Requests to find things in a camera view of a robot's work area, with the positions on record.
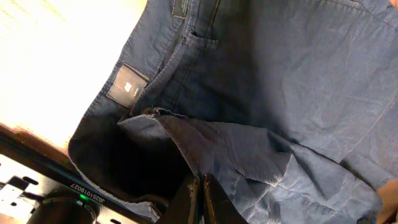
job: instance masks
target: printed number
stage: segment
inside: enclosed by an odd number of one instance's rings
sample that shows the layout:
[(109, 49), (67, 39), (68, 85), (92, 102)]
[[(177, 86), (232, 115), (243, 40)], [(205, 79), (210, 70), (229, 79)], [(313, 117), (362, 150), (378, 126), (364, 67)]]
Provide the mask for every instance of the printed number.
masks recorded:
[(96, 200), (99, 203), (103, 203), (105, 201), (105, 199), (93, 194), (92, 192), (87, 191), (86, 189), (84, 189), (83, 187), (80, 187), (77, 184), (72, 184), (70, 187), (77, 190), (78, 192), (81, 192), (81, 193), (89, 196), (90, 198), (92, 198), (93, 200)]

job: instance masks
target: blue jeans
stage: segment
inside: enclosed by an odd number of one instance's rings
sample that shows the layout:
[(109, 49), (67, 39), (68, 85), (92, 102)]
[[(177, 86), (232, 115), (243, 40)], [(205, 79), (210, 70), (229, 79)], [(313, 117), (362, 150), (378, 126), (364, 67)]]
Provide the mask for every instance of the blue jeans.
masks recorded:
[[(390, 2), (173, 3), (148, 1), (72, 137), (82, 176), (152, 221), (211, 172), (249, 223), (374, 222), (398, 174)], [(149, 78), (131, 108), (106, 96), (124, 63)]]

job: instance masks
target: green light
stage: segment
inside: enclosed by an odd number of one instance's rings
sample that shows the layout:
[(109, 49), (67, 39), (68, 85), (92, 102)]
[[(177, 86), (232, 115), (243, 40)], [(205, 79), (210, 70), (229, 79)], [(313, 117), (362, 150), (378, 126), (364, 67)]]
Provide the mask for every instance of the green light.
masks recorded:
[(88, 197), (86, 196), (86, 195), (80, 195), (80, 199), (82, 199), (82, 200), (88, 200)]

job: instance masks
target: wrinkled denim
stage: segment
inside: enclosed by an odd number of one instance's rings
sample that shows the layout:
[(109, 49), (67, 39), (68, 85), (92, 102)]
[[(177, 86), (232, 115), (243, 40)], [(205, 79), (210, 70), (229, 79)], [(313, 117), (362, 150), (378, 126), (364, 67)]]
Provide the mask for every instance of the wrinkled denim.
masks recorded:
[[(375, 222), (398, 175), (390, 2), (172, 4), (148, 1), (72, 137), (83, 178), (153, 222), (190, 172), (249, 223)], [(106, 97), (124, 63), (150, 78), (132, 108)]]

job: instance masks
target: hole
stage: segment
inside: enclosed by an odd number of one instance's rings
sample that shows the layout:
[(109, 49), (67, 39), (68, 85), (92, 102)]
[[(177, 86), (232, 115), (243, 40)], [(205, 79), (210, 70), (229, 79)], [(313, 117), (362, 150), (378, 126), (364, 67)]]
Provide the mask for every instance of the hole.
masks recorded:
[(115, 223), (115, 224), (122, 224), (121, 222), (114, 220), (113, 218), (111, 219), (111, 223)]
[(34, 179), (30, 178), (30, 177), (23, 177), (22, 180), (24, 180), (26, 182), (29, 182), (29, 183), (31, 183), (33, 185), (38, 185), (39, 184), (36, 180), (34, 180)]

